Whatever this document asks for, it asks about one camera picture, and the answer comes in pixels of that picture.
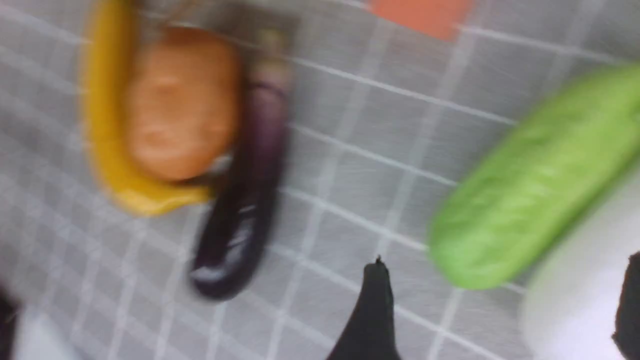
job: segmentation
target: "plastic vegetable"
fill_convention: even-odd
[[[165,27],[160,32],[138,56],[127,144],[150,174],[186,180],[205,173],[236,135],[240,60],[210,31]]]
[[[400,360],[389,270],[378,258],[364,268],[362,289],[349,322],[327,360]]]
[[[228,183],[206,220],[190,272],[196,289],[215,300],[235,296],[251,279],[271,230],[284,162],[291,75],[280,57],[280,35],[266,31],[261,42]]]
[[[624,359],[611,336],[628,259],[640,250],[639,234],[637,168],[549,254],[529,282],[520,325],[536,355],[545,360]]]
[[[209,199],[206,186],[177,186],[141,171],[125,146],[125,94],[136,50],[134,2],[101,0],[88,29],[81,99],[88,157],[114,200],[136,215],[158,215]]]
[[[640,150],[640,67],[588,76],[542,104],[444,203],[431,256],[485,289],[529,266]]]

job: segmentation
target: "cucumber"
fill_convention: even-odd
[[[638,65],[547,100],[444,202],[429,232],[435,265],[468,289],[518,275],[635,158],[639,115]]]

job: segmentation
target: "white grout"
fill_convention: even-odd
[[[33,15],[22,12],[16,8],[12,8],[6,4],[0,4],[0,18],[4,21],[14,21],[21,25],[25,25],[30,29],[36,30],[42,35],[52,38],[58,38],[70,44],[84,44],[87,41],[83,37],[79,37],[69,31],[61,29],[57,26],[39,19]]]
[[[75,95],[81,93],[78,86],[62,79],[57,74],[54,74],[47,69],[43,68],[37,62],[19,55],[12,50],[0,46],[0,61],[13,67],[17,71],[23,74],[33,77],[34,74],[39,74],[39,81],[53,89],[60,91],[66,95]]]
[[[457,183],[453,180],[447,179],[444,176],[440,176],[438,174],[434,174],[432,172],[423,170],[421,168],[418,167],[414,167],[411,165],[408,165],[406,163],[403,163],[401,161],[397,161],[397,160],[393,160],[391,158],[388,158],[386,156],[382,156],[379,154],[376,154],[375,152],[363,149],[361,147],[355,146],[355,145],[351,145],[350,143],[346,143],[342,140],[338,140],[336,138],[332,138],[328,135],[322,134],[316,130],[310,129],[309,127],[306,126],[302,126],[299,124],[289,124],[289,127],[301,134],[307,135],[309,137],[315,138],[317,140],[320,140],[322,142],[328,142],[332,145],[337,146],[338,148],[340,148],[340,150],[342,151],[346,151],[346,152],[350,152],[351,154],[357,154],[357,155],[361,155],[365,158],[369,158],[375,161],[378,161],[380,163],[389,165],[391,167],[396,167],[399,168],[401,170],[405,170],[405,171],[409,171],[415,175],[418,176],[422,176],[422,177],[426,177],[428,179],[432,179],[434,181],[438,181],[439,183],[442,183],[444,185],[448,185],[448,186],[455,186]]]
[[[211,341],[207,344],[207,356],[206,359],[215,359],[218,354],[218,348],[220,347],[220,336],[222,334],[222,322],[225,320],[225,314],[227,312],[227,303],[224,302],[215,310],[213,316],[213,323],[209,330],[209,338]]]
[[[182,230],[180,231],[180,243],[189,243],[187,237],[189,234],[192,234],[198,226],[200,221],[200,217],[197,214],[192,214],[196,216],[187,216],[187,221],[185,222]],[[184,259],[187,258],[187,255],[184,252],[188,252],[188,249],[181,249],[179,256],[175,258],[173,262],[173,268],[171,270],[171,274],[169,275],[169,279],[167,280],[164,293],[162,296],[161,303],[167,304],[173,298],[173,295],[178,288],[178,282],[180,281],[180,274],[182,272],[182,266],[184,264]],[[163,318],[161,320],[160,331],[158,332],[158,337],[156,341],[156,360],[161,360],[164,356],[164,352],[166,350],[167,339],[169,337],[169,333],[171,331],[171,326],[173,324],[173,319],[175,317],[174,314],[174,306],[173,304],[169,304],[166,306],[165,311],[163,311]]]
[[[542,91],[548,94],[557,90],[566,80],[566,76],[573,64],[573,57],[580,51],[580,46],[591,29],[591,24],[604,6],[606,0],[583,0],[567,31],[564,44],[567,53],[556,54]]]
[[[98,216],[96,214],[98,196],[100,195],[96,194],[92,197],[92,218],[87,228],[87,238],[91,238],[92,236],[100,233],[102,222],[99,221],[100,219],[98,219]],[[82,325],[84,324],[84,319],[86,318],[86,314],[89,310],[89,305],[91,304],[91,300],[93,298],[95,289],[95,278],[98,274],[98,271],[100,270],[101,253],[101,247],[97,247],[95,251],[87,253],[87,270],[83,277],[80,293],[80,297],[86,300],[80,304],[79,309],[76,313],[76,318],[74,319],[74,324],[71,332],[72,339],[79,339],[80,336],[83,336]]]
[[[456,311],[458,310],[458,306],[460,304],[460,300],[464,294],[464,290],[455,288],[451,293],[451,297],[447,301],[447,307],[444,309],[444,313],[442,314],[442,319],[440,321],[440,328],[447,330],[451,323],[453,322],[453,318],[456,315]],[[444,334],[442,331],[439,331],[436,334],[433,343],[429,348],[429,352],[427,354],[427,360],[437,360],[438,354],[440,353],[440,349],[442,348],[442,343],[444,342]]]
[[[142,246],[144,237],[147,235],[147,226],[144,224],[147,219],[136,220],[134,222],[134,236],[132,242],[127,247],[124,259],[122,261],[122,273],[123,277],[126,276],[126,270],[129,266],[132,266],[138,251]],[[113,340],[111,346],[109,346],[108,360],[116,360],[117,351],[120,348],[122,342],[122,336],[127,329],[127,320],[129,316],[129,306],[134,295],[136,281],[138,280],[138,274],[135,270],[132,271],[132,275],[127,278],[125,282],[124,290],[120,296],[120,303],[118,305],[118,313],[116,318],[116,328],[114,330]]]
[[[375,73],[377,73],[382,55],[387,47],[388,40],[391,37],[392,30],[393,27],[389,22],[382,19],[378,19],[376,21],[376,27],[371,38],[369,39],[369,44],[367,46],[367,54],[365,55],[363,64],[360,67],[360,73],[362,75],[373,77]],[[352,91],[349,98],[347,110],[344,112],[340,122],[340,126],[336,132],[336,138],[338,138],[339,140],[345,140],[352,132],[356,121],[360,118],[360,112],[365,105],[369,89],[370,86],[364,83],[359,83]],[[343,150],[341,148],[335,148],[335,154],[333,154],[333,156],[329,156],[326,163],[324,164],[322,171],[323,178],[319,186],[320,198],[322,198],[323,200],[325,200],[329,196],[329,191],[332,187],[333,180],[335,179],[335,173],[337,171],[342,152]],[[307,231],[305,232],[305,237],[302,243],[302,249],[296,260],[296,266],[293,270],[293,276],[291,277],[291,280],[287,285],[287,289],[285,290],[284,299],[280,308],[280,316],[276,321],[271,339],[269,341],[269,351],[267,356],[268,360],[275,360],[276,353],[278,351],[278,344],[280,343],[280,338],[282,337],[285,317],[289,312],[289,308],[293,303],[294,296],[298,290],[298,286],[300,285],[302,271],[299,270],[299,266],[301,265],[301,262],[306,260],[308,253],[314,246],[323,212],[324,207],[320,206],[319,204],[313,207],[307,226]]]

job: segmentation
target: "gray tile floor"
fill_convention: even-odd
[[[536,101],[640,55],[636,0],[477,0],[455,44],[363,2],[256,1],[300,20],[294,136],[264,265],[218,305],[184,279],[205,207],[133,218],[90,174],[77,66],[92,2],[0,0],[0,279],[88,357],[324,359],[381,254],[405,359],[531,358],[516,320],[524,278],[452,288],[424,255],[428,219]],[[250,52],[269,20],[226,26],[228,5],[194,21]]]

